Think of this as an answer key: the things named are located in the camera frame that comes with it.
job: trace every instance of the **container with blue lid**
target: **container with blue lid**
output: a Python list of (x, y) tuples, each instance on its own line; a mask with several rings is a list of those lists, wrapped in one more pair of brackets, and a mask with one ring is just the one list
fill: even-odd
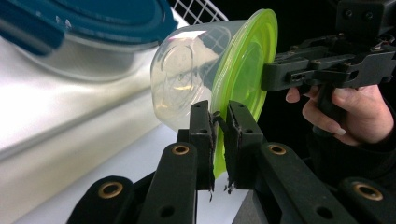
[(0, 36), (48, 69), (90, 81), (131, 75), (176, 28), (166, 0), (0, 2)]

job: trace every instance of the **green lid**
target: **green lid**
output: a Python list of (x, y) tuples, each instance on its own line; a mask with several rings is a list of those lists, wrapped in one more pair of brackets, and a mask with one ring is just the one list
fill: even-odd
[[(244, 104), (255, 120), (262, 112), (262, 68), (276, 55), (277, 22), (271, 9), (261, 9), (239, 29), (225, 50), (212, 88), (211, 110), (225, 118), (230, 100)], [(226, 171), (223, 133), (219, 130), (215, 177)]]

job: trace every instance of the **dark blue plastic lid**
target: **dark blue plastic lid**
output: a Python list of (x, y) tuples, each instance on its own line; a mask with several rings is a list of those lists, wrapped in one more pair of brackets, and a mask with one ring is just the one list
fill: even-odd
[(0, 35), (35, 54), (64, 34), (118, 45), (161, 43), (177, 28), (166, 0), (2, 0)]

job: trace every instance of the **container with green lid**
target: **container with green lid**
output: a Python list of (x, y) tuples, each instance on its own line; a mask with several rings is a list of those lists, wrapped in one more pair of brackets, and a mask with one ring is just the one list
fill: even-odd
[[(257, 119), (265, 91), (262, 67), (276, 54), (277, 23), (271, 9), (247, 21), (183, 27), (160, 45), (151, 64), (151, 90), (158, 119), (174, 130), (188, 129), (191, 105), (207, 100), (225, 118), (230, 100), (246, 105)], [(225, 171), (218, 135), (215, 176)]]

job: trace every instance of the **plastic container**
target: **plastic container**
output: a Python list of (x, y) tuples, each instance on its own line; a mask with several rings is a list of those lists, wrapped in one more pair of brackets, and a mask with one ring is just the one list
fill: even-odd
[(5, 0), (0, 35), (34, 62), (68, 77), (133, 74), (177, 28), (166, 0)]
[(277, 24), (270, 9), (247, 21), (183, 27), (170, 34), (151, 64), (154, 111), (174, 130), (188, 129), (190, 107), (209, 101), (226, 115), (230, 100), (245, 104), (257, 119), (265, 99), (262, 67), (276, 54)]

